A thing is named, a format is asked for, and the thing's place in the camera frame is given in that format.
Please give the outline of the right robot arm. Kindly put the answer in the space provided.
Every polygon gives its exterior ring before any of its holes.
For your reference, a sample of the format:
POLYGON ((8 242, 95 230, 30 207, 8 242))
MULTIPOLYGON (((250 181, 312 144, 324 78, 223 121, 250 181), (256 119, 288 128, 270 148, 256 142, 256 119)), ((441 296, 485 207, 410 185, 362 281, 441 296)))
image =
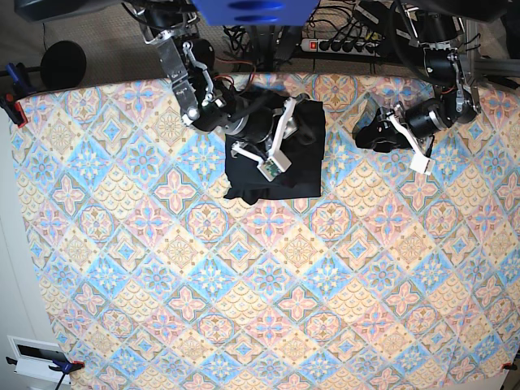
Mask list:
POLYGON ((192 1, 124 1, 145 42, 156 48, 183 122, 200 132, 222 131, 231 154, 286 170, 288 145, 312 145, 316 137, 301 110, 304 94, 283 98, 265 89, 237 90, 215 70, 212 45, 201 38, 192 1))

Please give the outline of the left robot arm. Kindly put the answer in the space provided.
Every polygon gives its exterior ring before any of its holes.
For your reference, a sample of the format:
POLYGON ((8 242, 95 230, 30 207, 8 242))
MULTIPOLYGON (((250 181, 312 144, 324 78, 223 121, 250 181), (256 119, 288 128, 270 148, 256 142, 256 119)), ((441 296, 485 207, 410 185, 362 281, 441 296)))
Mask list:
POLYGON ((435 95, 408 109, 400 102, 378 108, 369 124, 354 128, 358 148, 383 154, 413 150, 429 158, 437 132, 475 119, 481 107, 469 64, 460 52, 471 43, 457 39, 463 30, 452 15, 392 3, 384 37, 403 65, 434 87, 435 95))

